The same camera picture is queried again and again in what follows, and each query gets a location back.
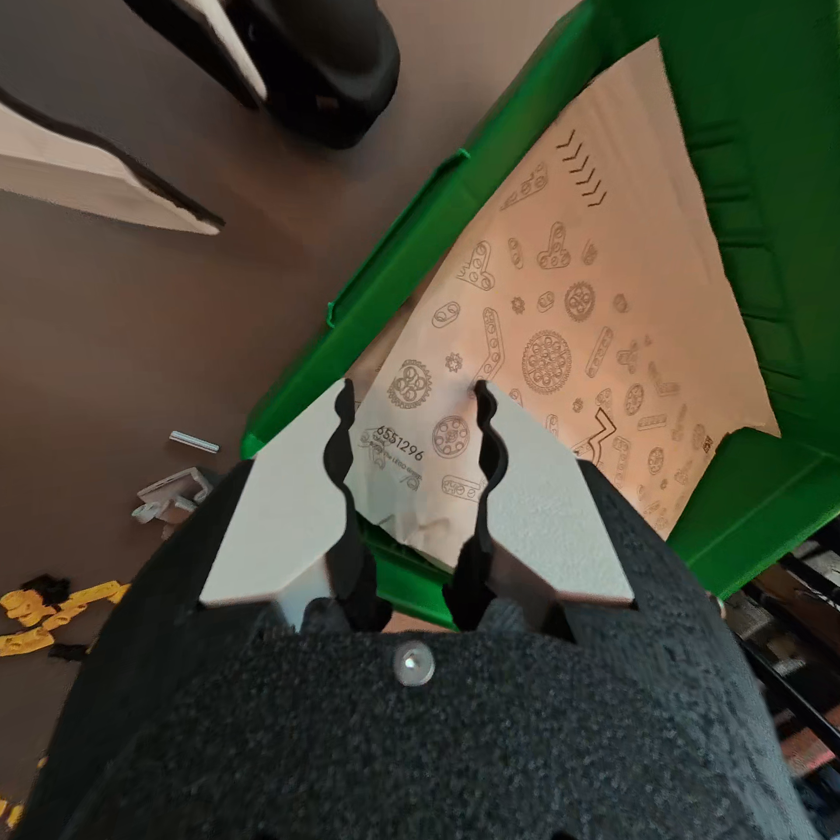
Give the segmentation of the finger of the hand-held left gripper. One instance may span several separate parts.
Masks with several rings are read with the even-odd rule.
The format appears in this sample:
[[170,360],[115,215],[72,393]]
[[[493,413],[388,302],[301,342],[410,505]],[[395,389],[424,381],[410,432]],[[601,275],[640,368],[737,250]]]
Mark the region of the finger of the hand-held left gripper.
[[118,145],[1,90],[1,189],[120,222],[217,235],[224,220]]
[[219,1],[126,1],[127,7],[248,109],[267,87]]

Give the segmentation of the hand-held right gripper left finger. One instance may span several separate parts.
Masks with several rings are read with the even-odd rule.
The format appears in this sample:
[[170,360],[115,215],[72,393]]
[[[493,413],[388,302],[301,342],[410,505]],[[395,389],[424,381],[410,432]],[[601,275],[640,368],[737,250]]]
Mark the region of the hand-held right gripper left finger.
[[392,605],[377,594],[345,479],[353,463],[354,385],[340,379],[250,461],[199,602],[268,604],[299,632],[309,607],[331,602],[351,629],[380,632]]

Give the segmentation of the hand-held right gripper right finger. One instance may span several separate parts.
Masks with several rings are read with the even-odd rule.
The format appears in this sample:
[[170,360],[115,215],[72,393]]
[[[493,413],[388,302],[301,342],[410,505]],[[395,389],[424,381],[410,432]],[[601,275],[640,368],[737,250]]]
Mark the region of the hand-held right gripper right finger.
[[581,469],[586,463],[495,383],[474,388],[486,479],[474,531],[444,600],[461,632],[493,602],[513,604],[525,626],[560,630],[567,605],[634,609],[636,598]]

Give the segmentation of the brown printed paper bag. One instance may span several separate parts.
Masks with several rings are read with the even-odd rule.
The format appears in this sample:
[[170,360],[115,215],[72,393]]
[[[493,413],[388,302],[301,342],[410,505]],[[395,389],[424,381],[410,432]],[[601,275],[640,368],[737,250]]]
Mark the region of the brown printed paper bag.
[[454,567],[494,382],[668,537],[719,444],[781,435],[651,38],[551,122],[458,236],[355,416],[368,522]]

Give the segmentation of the green plastic bin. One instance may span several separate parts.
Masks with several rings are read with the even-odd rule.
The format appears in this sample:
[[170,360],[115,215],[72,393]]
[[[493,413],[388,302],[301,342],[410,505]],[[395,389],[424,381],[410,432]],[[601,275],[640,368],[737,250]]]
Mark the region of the green plastic bin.
[[357,360],[526,141],[655,36],[782,434],[738,431],[720,444],[670,544],[723,598],[838,514],[838,2],[583,2],[560,18],[257,403],[243,459]]

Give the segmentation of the pile of yellow lego pieces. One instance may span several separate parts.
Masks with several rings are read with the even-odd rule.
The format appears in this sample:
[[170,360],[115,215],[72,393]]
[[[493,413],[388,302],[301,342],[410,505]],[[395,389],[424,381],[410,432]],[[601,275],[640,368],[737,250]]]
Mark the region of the pile of yellow lego pieces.
[[130,583],[106,581],[94,586],[70,591],[66,579],[47,575],[35,579],[23,588],[2,594],[2,611],[21,628],[1,636],[3,658],[28,655],[55,645],[55,631],[84,613],[90,604],[120,603]]

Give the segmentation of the light grey lego bracket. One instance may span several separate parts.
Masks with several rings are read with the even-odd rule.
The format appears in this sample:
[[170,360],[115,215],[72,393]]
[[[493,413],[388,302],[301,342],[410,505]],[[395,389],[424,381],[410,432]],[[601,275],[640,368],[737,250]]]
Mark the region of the light grey lego bracket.
[[178,471],[141,489],[140,500],[131,516],[146,524],[158,520],[177,527],[205,501],[214,488],[214,481],[197,467]]

